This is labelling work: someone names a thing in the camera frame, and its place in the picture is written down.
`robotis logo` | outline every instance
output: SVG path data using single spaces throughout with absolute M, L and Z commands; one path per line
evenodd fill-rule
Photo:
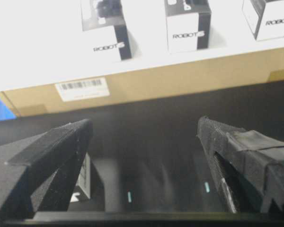
M 279 25 L 279 24 L 284 24 L 284 19 L 269 20 L 269 21 L 266 22 L 266 25 Z
M 177 34 L 173 35 L 173 38 L 179 39 L 179 38 L 192 38 L 192 37 L 203 37 L 203 36 L 205 36 L 205 31 Z
M 121 49 L 121 48 L 124 48 L 124 47 L 125 47 L 125 43 L 120 42 L 120 43 L 113 44 L 113 45 L 96 47 L 96 48 L 94 48 L 94 52 L 96 52 L 96 51 L 107 51 L 107 50 L 111 50 L 111 49 L 115 49 L 115 48 Z

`white shelf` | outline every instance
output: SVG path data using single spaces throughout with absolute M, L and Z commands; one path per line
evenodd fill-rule
M 210 6 L 210 48 L 169 54 L 164 2 L 123 0 L 133 59 L 106 63 L 82 32 L 79 0 L 0 0 L 0 91 L 284 47 L 284 38 L 254 40 L 242 0 Z

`barcode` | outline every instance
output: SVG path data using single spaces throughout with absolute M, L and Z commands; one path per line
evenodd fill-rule
M 96 86 L 101 86 L 101 85 L 102 85 L 102 81 L 100 79 L 93 79 L 93 80 L 85 80 L 85 81 L 80 81 L 80 82 L 60 84 L 60 88 L 66 91 L 70 89 L 96 87 Z

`small white box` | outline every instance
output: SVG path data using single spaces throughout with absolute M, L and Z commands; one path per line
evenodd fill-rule
M 243 13 L 256 40 L 284 37 L 284 0 L 244 0 Z
M 132 57 L 120 0 L 81 0 L 82 28 L 92 34 L 92 51 L 99 59 Z
M 211 10 L 207 0 L 165 0 L 170 53 L 208 47 Z

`cardboard box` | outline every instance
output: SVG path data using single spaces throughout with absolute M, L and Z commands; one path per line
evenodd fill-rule
M 208 47 L 211 10 L 207 0 L 165 0 L 170 53 Z
M 243 13 L 256 40 L 284 37 L 284 0 L 244 0 Z
M 132 57 L 120 0 L 81 0 L 82 28 L 93 33 L 92 52 L 109 62 Z
M 103 79 L 96 82 L 99 78 L 88 79 L 95 81 L 94 87 L 76 80 L 82 88 L 78 84 L 77 91 L 63 94 L 65 100 L 56 84 L 0 92 L 0 99 L 16 116 L 24 117 L 267 83 L 271 73 L 279 70 L 284 70 L 284 48 L 106 75 L 101 78 L 107 86 Z

